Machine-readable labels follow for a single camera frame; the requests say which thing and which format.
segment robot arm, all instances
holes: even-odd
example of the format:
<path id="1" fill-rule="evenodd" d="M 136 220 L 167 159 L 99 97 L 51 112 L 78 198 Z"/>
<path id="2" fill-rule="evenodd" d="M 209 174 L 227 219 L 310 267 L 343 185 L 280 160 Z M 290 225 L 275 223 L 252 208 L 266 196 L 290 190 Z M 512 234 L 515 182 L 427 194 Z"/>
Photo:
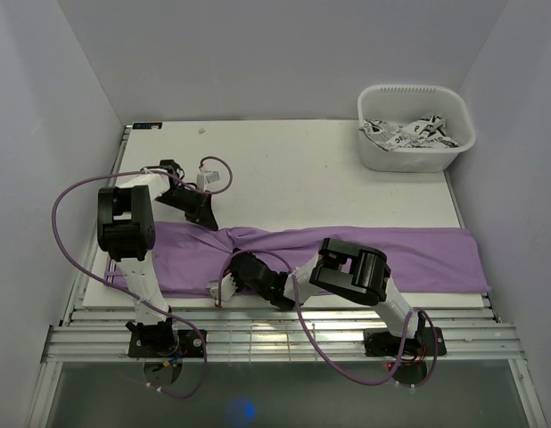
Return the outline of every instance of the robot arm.
<path id="1" fill-rule="evenodd" d="M 319 253 L 296 272 L 300 303 L 319 289 L 332 292 L 359 305 L 370 306 L 389 332 L 402 336 L 407 313 L 412 309 L 391 278 L 386 254 L 375 248 L 326 238 Z M 285 283 L 284 296 L 295 300 L 293 282 Z M 407 337 L 414 337 L 418 315 L 413 314 Z"/>
<path id="2" fill-rule="evenodd" d="M 173 160 L 162 160 L 157 167 L 144 168 L 146 174 L 124 184 L 99 190 L 97 206 L 97 241 L 109 253 L 123 273 L 127 288 L 141 300 L 169 312 L 169 305 L 160 292 L 152 264 L 155 243 L 152 201 L 162 202 L 185 212 L 185 218 L 212 230 L 218 230 L 211 208 L 211 196 L 195 192 L 187 185 L 158 172 L 167 172 L 178 179 L 184 171 Z M 195 187 L 206 190 L 219 179 L 217 172 L 201 170 Z M 127 328 L 139 340 L 140 348 L 169 355 L 177 346 L 172 319 L 135 301 L 136 322 Z"/>
<path id="3" fill-rule="evenodd" d="M 223 286 L 228 285 L 226 296 L 245 289 L 253 290 L 280 309 L 292 309 L 295 291 L 292 276 L 274 272 L 250 252 L 234 256 L 228 267 Z M 297 282 L 299 304 L 321 289 L 342 296 L 360 305 L 371 307 L 386 324 L 387 332 L 365 330 L 364 344 L 368 356 L 396 356 L 407 314 L 412 307 L 397 289 L 391 278 L 386 255 L 375 248 L 326 238 L 318 254 L 293 273 Z M 218 286 L 209 286 L 214 296 Z M 434 338 L 442 338 L 425 326 L 423 316 L 413 313 L 407 324 L 405 353 L 411 356 L 432 355 Z M 445 355 L 439 343 L 438 355 Z"/>

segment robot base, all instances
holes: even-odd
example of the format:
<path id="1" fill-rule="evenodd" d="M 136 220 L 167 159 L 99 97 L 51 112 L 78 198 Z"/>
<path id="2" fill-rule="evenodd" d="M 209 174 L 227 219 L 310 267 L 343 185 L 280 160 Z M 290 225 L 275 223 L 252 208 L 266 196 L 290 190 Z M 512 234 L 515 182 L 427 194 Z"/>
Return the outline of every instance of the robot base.
<path id="1" fill-rule="evenodd" d="M 438 356 L 444 356 L 446 351 L 446 343 L 442 331 L 435 327 L 436 336 L 438 337 Z M 365 355 L 368 357 L 396 357 L 400 346 L 400 338 L 393 336 L 389 332 L 377 333 L 375 329 L 366 329 L 364 331 Z M 405 352 L 411 355 L 422 354 L 425 346 L 426 357 L 434 355 L 434 333 L 431 328 L 424 328 L 420 332 L 420 339 L 407 339 L 405 344 Z"/>
<path id="2" fill-rule="evenodd" d="M 200 330 L 200 332 L 206 340 L 207 331 Z M 131 358 L 173 358 L 181 350 L 183 358 L 202 358 L 204 356 L 202 347 L 206 346 L 206 342 L 202 343 L 194 330 L 177 330 L 177 337 L 178 347 L 172 350 L 169 355 L 162 355 L 150 346 L 143 346 L 138 335 L 133 332 L 131 333 L 127 355 Z"/>

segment black mounting plate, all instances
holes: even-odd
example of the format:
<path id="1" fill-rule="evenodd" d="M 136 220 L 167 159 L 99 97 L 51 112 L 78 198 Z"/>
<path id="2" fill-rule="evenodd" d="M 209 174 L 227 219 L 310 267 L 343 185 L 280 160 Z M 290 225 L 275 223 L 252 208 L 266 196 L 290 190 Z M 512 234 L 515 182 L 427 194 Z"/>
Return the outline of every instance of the black mounting plate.
<path id="1" fill-rule="evenodd" d="M 446 342 L 444 341 L 444 336 L 442 334 L 442 330 L 439 329 L 439 327 L 434 327 L 436 329 L 436 336 L 438 338 L 438 356 L 444 356 L 448 353 L 446 350 Z M 370 346 L 371 339 L 374 335 L 381 334 L 381 335 L 389 335 L 388 332 L 376 330 L 367 328 L 363 332 L 363 343 L 365 344 L 365 351 L 366 355 L 368 357 L 384 357 L 384 353 L 375 353 L 374 348 Z M 399 338 L 395 336 L 391 336 L 391 341 L 397 341 L 396 343 L 396 349 L 398 349 L 398 346 L 400 344 Z M 426 357 L 433 357 L 434 356 L 434 333 L 430 327 L 425 327 L 421 332 L 421 341 L 418 342 L 416 339 L 413 338 L 407 338 L 407 345 L 406 348 L 410 348 L 413 345 L 413 342 L 415 342 L 416 348 L 422 348 L 423 345 L 426 346 Z"/>
<path id="2" fill-rule="evenodd" d="M 200 332 L 205 343 L 199 345 L 197 341 L 200 341 L 200 339 L 194 330 L 177 330 L 179 349 L 184 352 L 183 358 L 202 358 L 204 356 L 202 347 L 206 344 L 206 334 L 208 332 L 206 330 L 200 330 Z M 131 358 L 173 358 L 178 355 L 178 350 L 170 355 L 162 355 L 155 352 L 151 347 L 141 345 L 136 333 L 131 333 L 127 355 Z"/>

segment white wall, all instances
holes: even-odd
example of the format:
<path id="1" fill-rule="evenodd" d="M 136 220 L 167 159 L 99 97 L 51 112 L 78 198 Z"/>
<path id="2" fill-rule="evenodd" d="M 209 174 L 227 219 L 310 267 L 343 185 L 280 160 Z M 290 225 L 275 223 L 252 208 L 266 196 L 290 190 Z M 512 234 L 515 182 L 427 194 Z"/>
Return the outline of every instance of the white wall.
<path id="1" fill-rule="evenodd" d="M 0 427 L 23 426 L 49 324 L 74 269 L 54 248 L 55 196 L 108 171 L 121 125 L 55 0 L 0 0 Z M 62 209 L 74 254 L 94 225 L 94 188 Z"/>
<path id="2" fill-rule="evenodd" d="M 124 123 L 354 119 L 378 83 L 458 89 L 506 0 L 59 0 Z"/>
<path id="3" fill-rule="evenodd" d="M 460 92 L 478 142 L 452 183 L 551 426 L 551 0 L 509 2 Z"/>

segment cable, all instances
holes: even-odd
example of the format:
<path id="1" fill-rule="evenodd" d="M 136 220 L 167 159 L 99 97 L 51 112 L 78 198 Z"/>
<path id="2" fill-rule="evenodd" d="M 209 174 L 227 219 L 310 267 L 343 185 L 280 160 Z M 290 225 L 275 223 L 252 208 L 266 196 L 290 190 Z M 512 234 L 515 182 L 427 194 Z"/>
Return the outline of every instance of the cable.
<path id="1" fill-rule="evenodd" d="M 217 190 L 215 192 L 208 192 L 208 191 L 203 192 L 203 191 L 198 190 L 198 189 L 193 189 L 193 190 L 196 193 L 202 193 L 202 194 L 219 194 L 219 193 L 225 192 L 227 190 L 227 188 L 230 187 L 230 185 L 232 184 L 232 180 L 233 180 L 232 170 L 230 169 L 230 167 L 228 166 L 228 164 L 226 162 L 224 162 L 220 158 L 215 158 L 215 157 L 212 157 L 212 156 L 202 158 L 201 165 L 207 159 L 214 159 L 215 161 L 219 161 L 220 163 L 222 163 L 226 167 L 226 169 L 228 171 L 228 175 L 230 176 L 230 178 L 228 180 L 228 184 L 226 186 L 224 186 L 222 189 Z M 90 278 L 94 279 L 95 281 L 100 282 L 101 284 L 107 285 L 108 287 L 112 288 L 113 290 L 119 290 L 120 292 L 125 293 L 126 295 L 132 297 L 134 300 L 137 300 L 137 301 L 140 301 L 141 303 L 143 303 L 147 308 L 149 308 L 151 310 L 154 310 L 155 312 L 157 312 L 161 315 L 164 315 L 165 317 L 171 317 L 173 319 L 176 319 L 176 321 L 179 321 L 183 324 L 188 325 L 190 328 L 192 328 L 194 330 L 194 332 L 196 333 L 198 338 L 204 344 L 204 343 L 206 343 L 206 341 L 204 340 L 204 337 L 202 336 L 202 333 L 200 332 L 200 330 L 196 327 L 196 325 L 194 325 L 193 323 L 191 323 L 187 319 L 181 318 L 177 315 L 174 315 L 172 313 L 168 313 L 164 310 L 161 310 L 161 309 L 157 308 L 156 306 L 152 305 L 150 302 L 148 302 L 146 300 L 141 300 L 140 296 L 138 296 L 137 294 L 135 294 L 135 293 L 133 293 L 129 290 L 121 290 L 120 288 L 116 287 L 113 283 L 110 283 L 106 279 L 101 278 L 100 276 L 94 274 L 93 272 L 90 272 L 89 270 L 85 269 L 83 266 L 81 266 L 71 256 L 71 254 L 65 248 L 65 245 L 63 245 L 62 239 L 60 237 L 60 231 L 58 230 L 58 223 L 57 223 L 58 208 L 59 208 L 60 203 L 62 202 L 63 198 L 69 192 L 71 192 L 72 190 L 75 190 L 76 188 L 78 188 L 82 185 L 93 183 L 94 181 L 108 180 L 108 179 L 117 178 L 117 177 L 140 176 L 140 175 L 143 175 L 143 174 L 146 174 L 146 173 L 147 173 L 147 171 L 130 171 L 130 172 L 118 172 L 118 173 L 114 173 L 114 174 L 107 174 L 107 175 L 104 175 L 104 176 L 91 177 L 91 178 L 86 178 L 85 180 L 78 181 L 77 183 L 74 183 L 73 185 L 71 185 L 70 187 L 65 189 L 56 198 L 55 202 L 53 203 L 53 207 L 52 207 L 53 238 L 54 238 L 55 243 L 57 244 L 58 248 L 62 252 L 63 257 L 65 257 L 65 259 L 74 268 L 76 268 L 79 272 L 83 273 L 86 276 L 89 276 Z M 161 174 L 163 176 L 166 176 L 166 177 L 169 177 L 169 178 L 173 179 L 174 181 L 178 182 L 180 185 L 185 185 L 184 181 L 182 181 L 178 177 L 173 176 L 172 174 L 169 174 L 168 172 L 165 172 L 165 171 L 162 171 L 162 170 L 151 170 L 150 173 L 152 173 L 152 174 Z M 204 377 L 208 372 L 208 354 L 206 352 L 206 346 L 202 346 L 202 350 L 203 350 L 203 360 L 204 360 L 203 369 L 202 369 L 202 376 L 201 376 L 201 379 L 199 380 L 199 382 L 196 384 L 196 386 L 191 391 L 187 392 L 186 394 L 181 394 L 181 393 L 169 390 L 167 388 L 162 388 L 162 387 L 160 387 L 159 385 L 157 385 L 155 383 L 147 383 L 147 384 L 148 385 L 150 384 L 153 388 L 155 388 L 159 391 L 165 392 L 166 394 L 171 395 L 173 397 L 176 397 L 178 399 L 188 399 L 188 398 L 192 397 L 201 388 L 202 382 L 204 381 Z"/>
<path id="2" fill-rule="evenodd" d="M 234 175 L 232 174 L 232 169 L 230 168 L 230 165 L 228 165 L 225 160 L 222 160 L 217 156 L 204 156 L 201 159 L 200 166 L 198 167 L 200 171 L 202 171 L 202 167 L 204 166 L 205 161 L 216 161 L 216 162 L 220 162 L 222 165 L 224 165 L 224 168 L 226 168 L 226 170 L 228 171 L 228 183 L 224 187 L 222 187 L 220 190 L 216 190 L 214 192 L 201 192 L 201 193 L 219 194 L 219 193 L 222 193 L 222 192 L 225 192 L 226 190 L 228 190 L 228 187 L 230 187 L 232 185 L 232 179 L 234 178 Z"/>
<path id="3" fill-rule="evenodd" d="M 416 364 L 422 363 L 424 361 L 424 357 L 426 357 L 426 345 L 422 347 L 422 354 L 420 355 L 420 358 L 416 362 Z"/>
<path id="4" fill-rule="evenodd" d="M 329 356 L 327 356 L 327 354 L 325 354 L 325 352 L 321 349 L 321 347 L 319 347 L 319 345 L 318 345 L 317 341 L 315 340 L 315 338 L 311 335 L 311 332 L 309 331 L 309 327 L 307 326 L 305 320 L 303 319 L 303 315 L 301 314 L 299 285 L 298 285 L 298 282 L 297 282 L 297 278 L 295 277 L 295 274 L 293 273 L 293 268 L 286 259 L 284 259 L 280 255 L 278 255 L 278 254 L 276 254 L 272 251 L 264 251 L 264 250 L 236 251 L 236 252 L 232 253 L 230 256 L 228 256 L 228 258 L 224 262 L 224 266 L 220 270 L 221 277 L 218 279 L 218 305 L 217 305 L 218 308 L 222 308 L 221 288 L 222 288 L 223 274 L 224 274 L 224 272 L 226 272 L 228 266 L 230 265 L 230 261 L 232 260 L 232 258 L 235 257 L 236 255 L 242 253 L 242 252 L 258 252 L 258 253 L 261 253 L 261 254 L 267 254 L 269 256 L 275 257 L 276 259 L 278 259 L 282 263 L 284 263 L 285 267 L 287 268 L 287 271 L 292 276 L 293 296 L 294 296 L 294 299 L 295 299 L 295 311 L 297 312 L 297 317 L 300 320 L 301 328 L 303 329 L 303 332 L 305 333 L 305 335 L 308 337 L 308 340 L 311 342 L 311 345 L 313 346 L 313 348 L 315 349 L 317 354 L 319 354 L 319 356 L 324 360 L 324 362 L 327 363 L 329 366 L 331 366 L 331 368 L 335 372 L 337 372 L 339 375 L 349 379 L 350 381 L 352 381 L 354 383 L 359 383 L 361 385 L 366 385 L 366 386 L 377 386 L 377 385 L 381 385 L 383 383 L 388 382 L 392 378 L 392 376 L 394 376 L 395 372 L 397 371 L 400 364 L 402 363 L 402 354 L 404 353 L 404 345 L 405 345 L 405 342 L 407 340 L 407 330 L 408 330 L 408 324 L 410 323 L 410 318 L 412 317 L 412 314 L 414 312 L 420 312 L 424 315 L 424 317 L 426 318 L 426 321 L 428 321 L 428 324 L 430 325 L 430 327 L 433 331 L 433 334 L 434 334 L 434 357 L 433 357 L 433 360 L 432 360 L 432 366 L 431 366 L 430 370 L 428 371 L 428 374 L 425 376 L 425 378 L 421 382 L 419 382 L 417 384 L 413 384 L 413 385 L 406 385 L 406 384 L 403 383 L 403 385 L 407 386 L 409 388 L 415 388 L 415 387 L 424 385 L 432 377 L 432 373 L 434 372 L 434 368 L 436 368 L 436 362 L 438 360 L 438 335 L 436 334 L 436 329 L 434 328 L 434 324 L 433 324 L 432 320 L 430 319 L 430 317 L 428 316 L 426 311 L 424 309 L 421 309 L 421 308 L 415 308 L 415 309 L 411 309 L 410 311 L 408 311 L 407 316 L 405 317 L 405 320 L 404 320 L 404 326 L 402 328 L 402 336 L 400 338 L 399 352 L 397 353 L 396 360 L 394 361 L 391 370 L 389 371 L 389 373 L 386 376 L 384 376 L 382 379 L 378 379 L 378 380 L 367 380 L 367 379 L 362 379 L 362 378 L 356 377 L 353 374 L 350 374 L 350 373 L 346 372 L 345 370 L 343 370 L 340 366 L 337 365 L 337 363 L 333 362 L 329 358 Z"/>

